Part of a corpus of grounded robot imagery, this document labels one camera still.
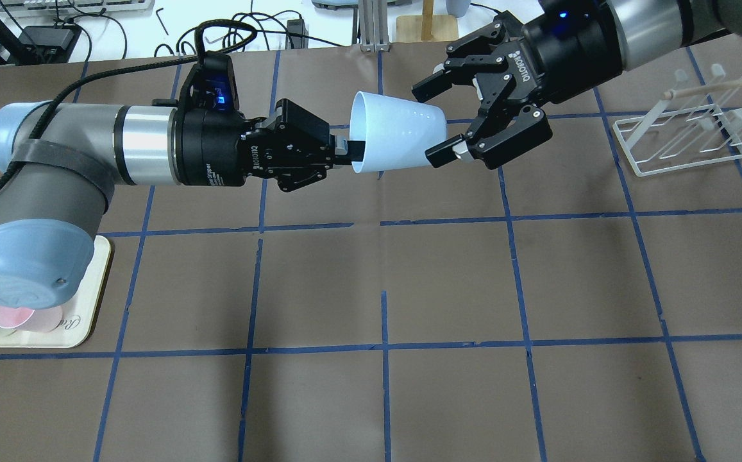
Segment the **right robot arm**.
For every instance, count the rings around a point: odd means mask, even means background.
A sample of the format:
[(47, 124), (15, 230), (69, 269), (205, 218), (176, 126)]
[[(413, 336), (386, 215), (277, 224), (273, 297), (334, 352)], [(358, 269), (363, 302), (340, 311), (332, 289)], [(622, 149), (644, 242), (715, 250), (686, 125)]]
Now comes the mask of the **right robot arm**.
[(742, 1), (541, 1), (523, 22), (509, 11), (445, 47), (412, 88), (424, 103), (456, 85), (480, 106), (461, 135), (425, 150), (430, 165), (481, 160), (497, 169), (552, 138), (543, 107), (563, 103), (682, 47), (742, 36)]

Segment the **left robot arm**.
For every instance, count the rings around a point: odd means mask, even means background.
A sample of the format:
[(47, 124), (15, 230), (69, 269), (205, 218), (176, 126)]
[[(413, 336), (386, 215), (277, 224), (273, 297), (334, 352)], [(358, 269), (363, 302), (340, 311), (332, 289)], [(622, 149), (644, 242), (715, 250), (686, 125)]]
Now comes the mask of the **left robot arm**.
[(19, 172), (0, 190), (0, 305), (33, 309), (71, 300), (94, 254), (100, 222), (128, 186), (240, 187), (274, 178), (292, 192), (362, 160), (362, 141), (288, 99), (271, 117), (235, 109), (64, 103), (39, 140), (47, 107), (0, 110), (0, 167)]

